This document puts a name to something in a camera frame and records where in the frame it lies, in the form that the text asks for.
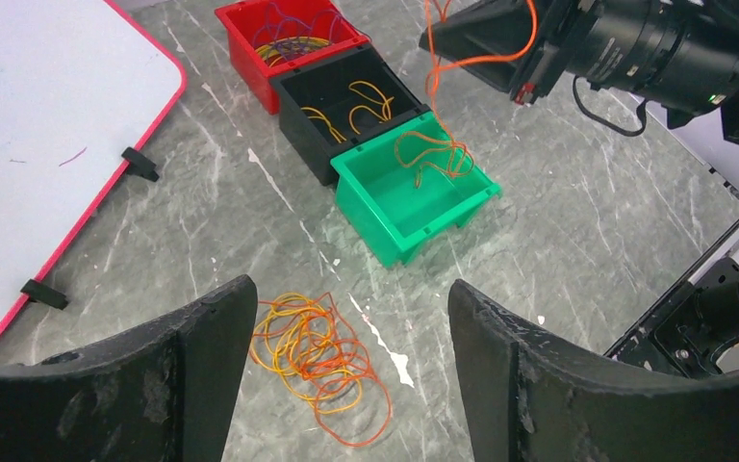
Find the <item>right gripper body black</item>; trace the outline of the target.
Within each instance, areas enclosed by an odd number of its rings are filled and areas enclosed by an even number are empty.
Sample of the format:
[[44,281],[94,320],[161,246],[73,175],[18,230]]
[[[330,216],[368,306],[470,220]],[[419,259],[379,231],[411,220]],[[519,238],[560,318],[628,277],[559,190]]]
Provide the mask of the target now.
[[547,96],[564,72],[597,89],[649,95],[649,1],[536,1],[535,22],[525,1],[515,6],[509,49],[532,43],[509,65],[514,102],[533,104]]

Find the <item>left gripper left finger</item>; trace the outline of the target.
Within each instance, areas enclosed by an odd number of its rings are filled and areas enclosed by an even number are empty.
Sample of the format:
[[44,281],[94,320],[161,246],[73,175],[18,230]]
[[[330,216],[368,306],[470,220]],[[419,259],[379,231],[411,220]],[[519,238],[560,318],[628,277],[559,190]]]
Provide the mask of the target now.
[[0,367],[0,461],[218,461],[257,305],[242,275],[102,341]]

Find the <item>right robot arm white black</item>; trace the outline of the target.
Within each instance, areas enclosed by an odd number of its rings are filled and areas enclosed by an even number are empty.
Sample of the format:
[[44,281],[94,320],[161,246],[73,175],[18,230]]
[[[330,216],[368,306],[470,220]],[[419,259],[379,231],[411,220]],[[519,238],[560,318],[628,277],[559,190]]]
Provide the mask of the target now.
[[671,129],[719,112],[739,145],[739,1],[478,1],[441,12],[420,47],[520,105],[567,72],[659,104]]

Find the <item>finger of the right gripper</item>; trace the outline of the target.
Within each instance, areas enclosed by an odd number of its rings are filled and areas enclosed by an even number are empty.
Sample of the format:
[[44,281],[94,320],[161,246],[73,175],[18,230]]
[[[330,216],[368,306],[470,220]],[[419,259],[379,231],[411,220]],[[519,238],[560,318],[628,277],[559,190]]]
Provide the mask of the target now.
[[[422,32],[419,47],[433,51],[450,64],[480,57],[517,55],[532,48],[534,20],[525,1],[477,1],[431,24]],[[534,92],[526,53],[515,60],[464,64],[463,68],[488,86],[501,92]]]

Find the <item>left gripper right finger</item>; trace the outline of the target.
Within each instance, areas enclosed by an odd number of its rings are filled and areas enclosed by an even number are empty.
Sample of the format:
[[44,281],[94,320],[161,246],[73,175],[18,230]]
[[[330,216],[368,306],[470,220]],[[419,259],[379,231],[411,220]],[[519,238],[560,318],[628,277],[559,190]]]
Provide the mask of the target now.
[[630,366],[513,314],[464,280],[447,299],[478,461],[739,461],[739,372]]

